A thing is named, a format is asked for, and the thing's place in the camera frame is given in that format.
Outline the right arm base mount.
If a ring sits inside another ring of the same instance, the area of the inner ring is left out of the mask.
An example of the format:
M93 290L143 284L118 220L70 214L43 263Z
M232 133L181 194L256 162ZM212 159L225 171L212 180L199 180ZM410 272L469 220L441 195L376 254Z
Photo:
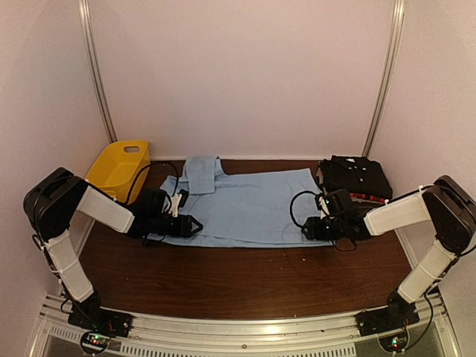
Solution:
M417 312L410 312L405 317L391 315L387 308L364 310L355 315L360 336L381 334L395 329L403 329L407 324L420 321Z

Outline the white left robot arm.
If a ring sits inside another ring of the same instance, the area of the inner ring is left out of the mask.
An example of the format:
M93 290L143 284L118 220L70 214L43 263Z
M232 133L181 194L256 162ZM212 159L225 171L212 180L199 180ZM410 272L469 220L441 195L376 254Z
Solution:
M94 287L71 243L70 227L75 213L81 212L133 239L151 234L191 238L202 231L203 225L190 214L179 212L187 198L184 190L171 196L161 189L143 188L132 202L122 203L59 167L27 193L23 208L53 274L61 280L69 297L82 303L78 318L89 329L99 330L105 326L107 315L87 301L94 295Z

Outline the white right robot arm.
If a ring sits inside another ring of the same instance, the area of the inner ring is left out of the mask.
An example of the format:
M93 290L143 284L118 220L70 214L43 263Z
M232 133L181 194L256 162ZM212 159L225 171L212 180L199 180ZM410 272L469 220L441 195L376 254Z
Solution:
M463 256L474 251L475 200L449 175L420 186L380 206L353 202L345 189L315 197L319 214L299 224L311 241L352 244L395 231L421 233L428 250L390 294L382 323L397 328L410 315L410 305L431 291Z

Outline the light blue long sleeve shirt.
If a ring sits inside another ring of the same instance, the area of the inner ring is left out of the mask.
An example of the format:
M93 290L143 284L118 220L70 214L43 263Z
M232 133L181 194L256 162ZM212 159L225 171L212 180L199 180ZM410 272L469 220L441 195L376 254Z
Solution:
M319 189L309 168L228 175L219 158L188 158L180 178L168 176L161 189L186 190L181 209L204 227L189 239L165 237L171 245L206 248L303 248L311 241L299 224L319 214Z

